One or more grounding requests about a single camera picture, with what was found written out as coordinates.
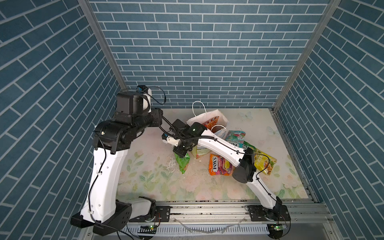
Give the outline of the green Fox's Spring Tea candy bag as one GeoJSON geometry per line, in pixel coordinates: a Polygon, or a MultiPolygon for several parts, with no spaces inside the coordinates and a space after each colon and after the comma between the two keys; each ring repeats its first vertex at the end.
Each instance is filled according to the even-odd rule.
{"type": "Polygon", "coordinates": [[[235,141],[235,142],[233,142],[233,144],[236,147],[242,148],[244,150],[250,148],[250,149],[252,149],[254,151],[254,153],[257,151],[256,147],[254,147],[253,145],[251,145],[250,143],[248,143],[246,141],[235,141]]]}

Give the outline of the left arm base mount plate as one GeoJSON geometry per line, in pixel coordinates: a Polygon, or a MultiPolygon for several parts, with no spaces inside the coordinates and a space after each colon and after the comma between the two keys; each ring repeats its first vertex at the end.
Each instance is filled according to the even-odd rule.
{"type": "Polygon", "coordinates": [[[156,222],[167,223],[170,221],[171,207],[170,206],[156,206],[156,212],[153,217],[151,214],[149,216],[139,216],[129,220],[130,223],[150,223],[155,221],[155,217],[159,217],[156,222]]]}

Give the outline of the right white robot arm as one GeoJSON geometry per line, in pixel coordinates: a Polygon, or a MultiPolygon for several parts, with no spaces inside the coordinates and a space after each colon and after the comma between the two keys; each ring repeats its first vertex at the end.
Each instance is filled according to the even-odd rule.
{"type": "Polygon", "coordinates": [[[172,134],[163,133],[163,142],[173,146],[173,152],[179,157],[186,156],[195,146],[207,148],[229,161],[234,167],[232,177],[245,184],[256,195],[261,211],[270,221],[291,219],[287,206],[265,185],[261,172],[254,165],[255,153],[251,148],[242,149],[216,136],[200,123],[191,126],[177,119],[171,124],[172,134]]]}

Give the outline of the floral paper gift bag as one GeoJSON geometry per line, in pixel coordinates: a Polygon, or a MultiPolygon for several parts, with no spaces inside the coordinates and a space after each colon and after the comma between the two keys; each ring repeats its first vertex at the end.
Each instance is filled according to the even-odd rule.
{"type": "Polygon", "coordinates": [[[195,101],[192,104],[192,110],[194,117],[187,120],[188,125],[193,123],[200,123],[204,125],[208,130],[211,130],[212,133],[217,135],[220,138],[224,138],[228,132],[227,125],[229,120],[224,116],[224,114],[219,110],[212,110],[207,112],[205,105],[201,101],[195,101]],[[196,115],[194,111],[194,104],[200,103],[204,107],[204,113],[196,115]]]}

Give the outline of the teal Fox's candy bag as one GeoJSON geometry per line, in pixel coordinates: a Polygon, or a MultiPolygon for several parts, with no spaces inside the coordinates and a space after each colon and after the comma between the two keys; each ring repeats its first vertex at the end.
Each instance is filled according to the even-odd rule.
{"type": "Polygon", "coordinates": [[[243,141],[246,136],[244,131],[228,131],[228,134],[225,138],[227,142],[239,142],[243,141]]]}

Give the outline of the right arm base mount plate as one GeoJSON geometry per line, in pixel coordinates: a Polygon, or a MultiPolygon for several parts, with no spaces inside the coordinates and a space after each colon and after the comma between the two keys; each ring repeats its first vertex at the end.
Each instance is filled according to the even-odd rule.
{"type": "Polygon", "coordinates": [[[261,205],[250,205],[246,209],[252,222],[288,222],[291,220],[288,208],[285,205],[278,205],[273,209],[267,209],[261,205]]]}

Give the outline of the green snack packet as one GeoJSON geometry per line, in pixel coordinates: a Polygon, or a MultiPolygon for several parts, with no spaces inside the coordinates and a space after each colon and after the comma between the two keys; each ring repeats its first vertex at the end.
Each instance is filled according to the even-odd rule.
{"type": "Polygon", "coordinates": [[[182,174],[184,174],[188,168],[188,164],[190,162],[190,155],[187,153],[184,157],[180,157],[177,154],[175,155],[175,159],[179,165],[179,170],[181,171],[182,174]]]}

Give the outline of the orange Fox's fruit candy bag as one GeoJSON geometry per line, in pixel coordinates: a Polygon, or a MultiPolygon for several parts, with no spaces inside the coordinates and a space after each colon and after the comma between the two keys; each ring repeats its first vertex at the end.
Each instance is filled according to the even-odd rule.
{"type": "Polygon", "coordinates": [[[230,176],[234,169],[234,166],[222,156],[215,154],[210,155],[209,174],[211,176],[230,176]]]}

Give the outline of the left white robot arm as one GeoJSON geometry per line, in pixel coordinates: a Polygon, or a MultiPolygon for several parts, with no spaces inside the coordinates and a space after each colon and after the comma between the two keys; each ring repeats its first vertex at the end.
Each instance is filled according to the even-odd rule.
{"type": "Polygon", "coordinates": [[[151,106],[152,91],[138,86],[135,92],[117,94],[113,117],[94,129],[94,162],[87,199],[70,224],[80,229],[93,227],[93,232],[106,236],[122,232],[130,220],[156,220],[156,201],[146,197],[124,203],[116,199],[119,175],[131,143],[146,128],[159,127],[163,112],[151,106]]]}

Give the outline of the yellow-green snack packet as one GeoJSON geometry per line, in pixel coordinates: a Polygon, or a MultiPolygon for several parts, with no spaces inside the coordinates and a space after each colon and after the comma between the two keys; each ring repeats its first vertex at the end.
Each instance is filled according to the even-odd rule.
{"type": "Polygon", "coordinates": [[[277,160],[270,155],[256,149],[254,166],[265,175],[269,176],[277,160]]]}

